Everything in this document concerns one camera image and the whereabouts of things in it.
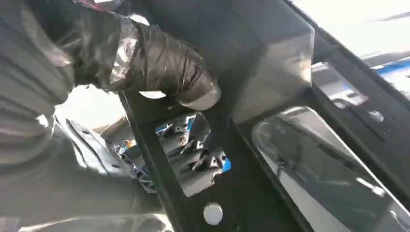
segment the black frame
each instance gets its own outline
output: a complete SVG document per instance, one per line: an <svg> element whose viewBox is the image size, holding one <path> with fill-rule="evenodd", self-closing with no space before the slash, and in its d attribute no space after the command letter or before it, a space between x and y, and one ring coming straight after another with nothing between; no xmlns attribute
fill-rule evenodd
<svg viewBox="0 0 410 232"><path fill-rule="evenodd" d="M146 99L137 91L120 93L143 158L175 231L312 231L251 137L257 122L298 105L309 106L319 113L396 199L410 208L410 178L406 178L410 169L397 168L398 161L409 160L406 156L410 145L406 138L410 137L407 124L410 102L297 7L287 4L316 30L313 63L329 63L369 100L349 110L339 109L313 83L312 88L298 98L240 125L233 123L223 103L218 102L203 114L233 167L217 177L215 185L188 198L173 174L155 128L191 111L168 99ZM382 123L369 118L367 112L372 110L384 116ZM203 219L203 207L209 202L218 202L222 206L223 220L218 226L210 226Z"/></svg>

